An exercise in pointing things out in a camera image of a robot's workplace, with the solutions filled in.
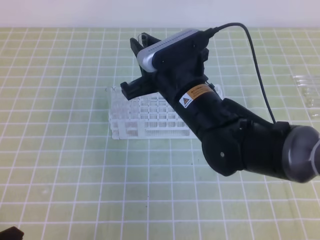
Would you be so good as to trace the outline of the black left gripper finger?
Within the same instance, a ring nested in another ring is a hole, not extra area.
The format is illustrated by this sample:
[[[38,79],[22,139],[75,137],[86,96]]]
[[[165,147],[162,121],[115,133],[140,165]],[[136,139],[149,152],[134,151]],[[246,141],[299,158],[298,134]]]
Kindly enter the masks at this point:
[[[0,240],[23,240],[25,233],[19,228],[19,222],[0,222]]]

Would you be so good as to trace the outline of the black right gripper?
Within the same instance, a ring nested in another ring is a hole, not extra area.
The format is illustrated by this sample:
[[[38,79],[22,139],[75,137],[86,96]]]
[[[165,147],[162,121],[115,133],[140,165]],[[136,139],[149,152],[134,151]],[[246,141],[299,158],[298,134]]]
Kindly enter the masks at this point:
[[[146,32],[141,34],[147,35],[147,47],[161,41]],[[139,53],[142,76],[120,84],[121,92],[128,101],[160,93],[174,108],[210,105],[210,87],[204,73],[204,63],[209,56],[207,48],[197,52],[172,48],[152,53],[134,37],[129,42],[133,54],[137,56]]]

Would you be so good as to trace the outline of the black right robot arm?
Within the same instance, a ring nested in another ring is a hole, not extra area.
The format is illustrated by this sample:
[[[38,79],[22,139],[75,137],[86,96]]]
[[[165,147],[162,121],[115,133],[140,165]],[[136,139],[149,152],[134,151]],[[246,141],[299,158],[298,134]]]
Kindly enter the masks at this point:
[[[208,40],[201,31],[155,52],[152,72],[123,82],[128,99],[160,93],[201,142],[208,165],[223,176],[248,171],[306,183],[320,174],[320,134],[311,126],[268,122],[207,83]]]

